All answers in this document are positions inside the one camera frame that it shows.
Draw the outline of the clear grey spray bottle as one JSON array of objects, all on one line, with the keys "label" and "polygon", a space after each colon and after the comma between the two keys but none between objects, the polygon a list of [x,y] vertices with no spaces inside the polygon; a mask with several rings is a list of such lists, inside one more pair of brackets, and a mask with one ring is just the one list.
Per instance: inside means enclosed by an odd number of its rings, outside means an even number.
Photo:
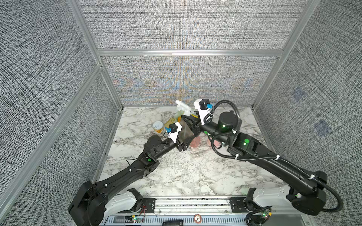
[{"label": "clear grey spray bottle", "polygon": [[180,124],[182,126],[182,130],[179,132],[179,140],[181,143],[189,146],[192,140],[195,138],[194,133],[184,119],[180,120]]}]

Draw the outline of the translucent pink spray bottle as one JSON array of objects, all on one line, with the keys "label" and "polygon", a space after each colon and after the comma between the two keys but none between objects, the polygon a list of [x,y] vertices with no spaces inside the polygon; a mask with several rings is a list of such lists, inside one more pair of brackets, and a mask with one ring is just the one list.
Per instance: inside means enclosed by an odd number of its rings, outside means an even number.
[{"label": "translucent pink spray bottle", "polygon": [[189,147],[191,148],[197,148],[200,145],[201,142],[201,138],[200,137],[195,137],[192,142],[190,143]]}]

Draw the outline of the translucent white spray nozzle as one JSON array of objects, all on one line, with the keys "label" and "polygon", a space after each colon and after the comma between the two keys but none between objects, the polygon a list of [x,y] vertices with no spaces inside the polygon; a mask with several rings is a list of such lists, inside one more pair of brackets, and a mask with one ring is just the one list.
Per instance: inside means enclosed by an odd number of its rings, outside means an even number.
[{"label": "translucent white spray nozzle", "polygon": [[183,111],[183,115],[191,116],[194,113],[192,108],[180,100],[175,101],[178,111]]}]

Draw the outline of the opaque pink spray bottle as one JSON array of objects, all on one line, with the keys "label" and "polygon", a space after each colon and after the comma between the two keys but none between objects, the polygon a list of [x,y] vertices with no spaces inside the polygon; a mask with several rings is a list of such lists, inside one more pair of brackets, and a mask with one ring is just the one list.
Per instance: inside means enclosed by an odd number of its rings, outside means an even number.
[{"label": "opaque pink spray bottle", "polygon": [[214,147],[215,147],[216,149],[220,149],[220,148],[222,148],[222,143],[220,143],[219,141],[215,140],[215,141],[214,141]]}]

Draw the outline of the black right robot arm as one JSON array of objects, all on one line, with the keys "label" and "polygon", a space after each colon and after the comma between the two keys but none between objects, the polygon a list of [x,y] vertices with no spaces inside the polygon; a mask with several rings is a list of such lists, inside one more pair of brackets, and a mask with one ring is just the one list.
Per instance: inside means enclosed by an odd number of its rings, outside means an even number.
[{"label": "black right robot arm", "polygon": [[250,162],[284,181],[287,186],[275,192],[258,192],[251,188],[244,199],[245,206],[256,211],[267,206],[291,206],[297,211],[316,216],[326,212],[327,176],[322,171],[310,172],[273,153],[257,139],[239,132],[241,118],[238,112],[223,112],[217,123],[200,116],[182,116],[194,135],[206,134],[211,147],[220,157]]}]

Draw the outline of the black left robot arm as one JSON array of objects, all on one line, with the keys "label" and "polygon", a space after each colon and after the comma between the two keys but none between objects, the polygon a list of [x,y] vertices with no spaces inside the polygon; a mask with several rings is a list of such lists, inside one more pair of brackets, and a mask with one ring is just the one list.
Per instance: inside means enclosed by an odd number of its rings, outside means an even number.
[{"label": "black left robot arm", "polygon": [[150,173],[160,164],[159,158],[173,149],[185,151],[190,140],[173,142],[170,138],[162,140],[153,135],[144,144],[143,152],[124,170],[102,181],[83,183],[73,198],[68,212],[77,226],[97,226],[104,218],[106,204],[124,188]]}]

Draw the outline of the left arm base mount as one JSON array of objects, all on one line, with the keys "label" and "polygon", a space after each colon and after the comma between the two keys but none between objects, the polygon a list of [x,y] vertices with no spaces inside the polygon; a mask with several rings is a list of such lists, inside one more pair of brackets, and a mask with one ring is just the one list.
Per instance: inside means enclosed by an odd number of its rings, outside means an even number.
[{"label": "left arm base mount", "polygon": [[130,210],[126,210],[127,213],[154,213],[156,206],[156,198],[145,198],[135,188],[128,190],[133,196],[135,196],[136,203]]}]

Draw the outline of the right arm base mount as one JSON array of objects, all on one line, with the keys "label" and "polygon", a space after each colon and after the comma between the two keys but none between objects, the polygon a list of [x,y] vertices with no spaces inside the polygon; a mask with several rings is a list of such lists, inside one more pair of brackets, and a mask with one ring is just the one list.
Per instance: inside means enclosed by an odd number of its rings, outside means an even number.
[{"label": "right arm base mount", "polygon": [[259,206],[254,202],[253,195],[256,191],[256,188],[250,188],[246,196],[243,197],[234,197],[229,199],[229,204],[233,213],[252,213],[249,219],[254,221],[263,221],[268,220],[271,216],[270,211],[271,207],[266,210],[262,210],[263,207]]}]

